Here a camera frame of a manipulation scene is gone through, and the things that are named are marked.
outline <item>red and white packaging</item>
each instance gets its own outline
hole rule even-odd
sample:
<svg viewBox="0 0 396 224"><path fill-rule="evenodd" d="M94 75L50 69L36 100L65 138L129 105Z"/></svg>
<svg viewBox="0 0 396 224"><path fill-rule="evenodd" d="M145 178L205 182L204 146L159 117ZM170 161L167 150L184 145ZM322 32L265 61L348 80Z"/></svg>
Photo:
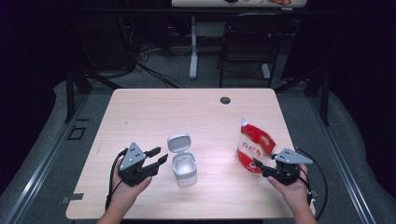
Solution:
<svg viewBox="0 0 396 224"><path fill-rule="evenodd" d="M271 154L276 148L276 143L269 133L248 124L241 119L241 134L236 153L242 165L253 173L262 173L260 167L256 167L253 158L266 163L271 159Z"/></svg>

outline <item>container lid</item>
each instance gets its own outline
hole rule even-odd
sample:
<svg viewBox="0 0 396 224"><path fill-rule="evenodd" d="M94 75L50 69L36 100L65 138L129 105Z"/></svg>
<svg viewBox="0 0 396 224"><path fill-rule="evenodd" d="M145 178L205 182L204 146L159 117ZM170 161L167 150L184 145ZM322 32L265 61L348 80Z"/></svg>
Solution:
<svg viewBox="0 0 396 224"><path fill-rule="evenodd" d="M191 139L187 133L178 133L168 137L168 148L171 152L187 150L191 146Z"/></svg>

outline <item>desk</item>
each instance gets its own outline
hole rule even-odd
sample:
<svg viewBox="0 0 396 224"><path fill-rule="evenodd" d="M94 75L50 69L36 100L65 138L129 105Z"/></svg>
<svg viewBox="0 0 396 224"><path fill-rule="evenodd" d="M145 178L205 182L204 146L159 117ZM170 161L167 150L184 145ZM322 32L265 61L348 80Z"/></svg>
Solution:
<svg viewBox="0 0 396 224"><path fill-rule="evenodd" d="M172 7L274 7L281 9L292 9L293 7L305 7L307 0L291 0L291 3L282 6L277 3L272 3L269 0L238 0L234 4L229 4L224 0L172 0ZM190 64L190 79L197 78L198 66L198 50L196 46L196 26L195 17L191 18L191 64ZM269 77L267 72L268 67L265 65L262 68L264 77Z"/></svg>
<svg viewBox="0 0 396 224"><path fill-rule="evenodd" d="M224 105L221 97L231 102ZM292 217L282 196L261 175L246 170L235 150L240 119L264 128L277 143L275 153L292 148L274 91L270 89L116 90L109 102L66 215L99 218L105 211L110 168L117 154L136 142L143 151L161 147L146 165L169 153L148 188L125 218L214 219ZM172 169L166 140L191 136L190 152L198 181L181 188ZM274 166L274 161L267 163Z"/></svg>

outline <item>white container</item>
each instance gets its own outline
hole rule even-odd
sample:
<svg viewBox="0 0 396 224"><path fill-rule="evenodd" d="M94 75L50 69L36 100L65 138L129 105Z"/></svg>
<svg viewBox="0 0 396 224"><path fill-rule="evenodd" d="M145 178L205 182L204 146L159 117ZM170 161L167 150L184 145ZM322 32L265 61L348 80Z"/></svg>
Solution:
<svg viewBox="0 0 396 224"><path fill-rule="evenodd" d="M173 170L180 187L197 182L197 164L191 153L185 152L191 146L191 139L187 133L179 133L168 138L168 148L177 153L172 159Z"/></svg>

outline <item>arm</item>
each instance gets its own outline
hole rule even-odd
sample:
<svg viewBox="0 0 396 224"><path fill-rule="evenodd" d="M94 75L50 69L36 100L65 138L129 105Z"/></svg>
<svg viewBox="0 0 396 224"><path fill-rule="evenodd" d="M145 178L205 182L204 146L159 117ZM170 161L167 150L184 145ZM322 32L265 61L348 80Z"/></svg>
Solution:
<svg viewBox="0 0 396 224"><path fill-rule="evenodd" d="M116 189L111 196L110 206L107 208L102 217L98 220L100 223L120 223L122 218L128 212L128 210L134 205L137 196L145 190L152 177L146 178L139 185L131 187L123 182L119 177L121 160L117 162L116 169L114 169L113 175L113 190Z"/></svg>
<svg viewBox="0 0 396 224"><path fill-rule="evenodd" d="M307 168L305 165L301 164L300 168L307 173ZM306 176L303 171L300 171L300 177L306 181ZM309 207L309 204L306 201L307 189L303 181L298 179L295 183L288 186L281 184L271 176L268 176L268 181L282 194L283 199L288 204L291 212L294 215L295 223L317 223Z"/></svg>

